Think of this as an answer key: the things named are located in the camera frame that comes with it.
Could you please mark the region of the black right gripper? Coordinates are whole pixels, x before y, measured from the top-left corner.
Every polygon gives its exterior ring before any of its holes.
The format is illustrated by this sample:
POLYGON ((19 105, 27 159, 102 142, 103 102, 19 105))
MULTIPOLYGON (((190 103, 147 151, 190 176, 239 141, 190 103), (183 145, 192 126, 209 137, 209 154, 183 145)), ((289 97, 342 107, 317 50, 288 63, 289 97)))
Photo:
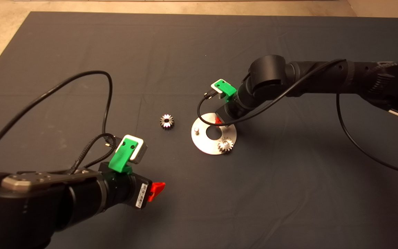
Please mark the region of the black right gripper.
POLYGON ((244 108, 240 105, 240 100, 237 95, 234 95, 231 100, 218 108, 215 112, 215 124, 232 123, 244 117, 244 108))

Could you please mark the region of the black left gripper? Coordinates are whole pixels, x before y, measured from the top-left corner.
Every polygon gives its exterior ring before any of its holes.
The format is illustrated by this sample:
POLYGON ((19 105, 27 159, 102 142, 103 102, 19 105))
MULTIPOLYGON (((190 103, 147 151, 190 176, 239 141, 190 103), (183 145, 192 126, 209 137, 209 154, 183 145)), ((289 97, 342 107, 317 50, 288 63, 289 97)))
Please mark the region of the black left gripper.
POLYGON ((106 205, 109 209, 117 204, 126 204, 141 210, 148 202, 153 202, 165 188, 164 182, 153 182, 136 173, 104 173, 106 185, 106 205))

